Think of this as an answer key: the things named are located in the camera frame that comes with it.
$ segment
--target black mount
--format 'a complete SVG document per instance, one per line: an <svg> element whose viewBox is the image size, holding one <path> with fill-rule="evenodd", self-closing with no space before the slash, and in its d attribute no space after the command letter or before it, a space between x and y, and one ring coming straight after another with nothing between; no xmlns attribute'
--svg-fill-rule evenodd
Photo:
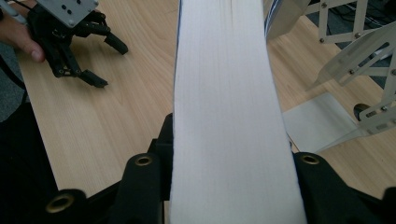
<svg viewBox="0 0 396 224"><path fill-rule="evenodd" d="M103 35L105 42L120 54L128 52L128 47L111 33L106 24L105 14L92 11L74 28L68 28L48 13L39 4L29 11L27 21L32 38L43 48L46 59L56 77L78 77L86 83L102 88L107 85L90 70L81 71L70 49L73 36L87 37L90 34Z"/></svg>
<svg viewBox="0 0 396 224"><path fill-rule="evenodd" d="M299 152L293 158L309 224L396 223L396 188L387 189L378 200L347 186L316 154ZM39 207L37 223L164 223L163 202L169 200L172 164L170 114L148 153L128 160L121 182L89 199L80 190L61 190ZM51 213L48 207L61 211Z"/></svg>

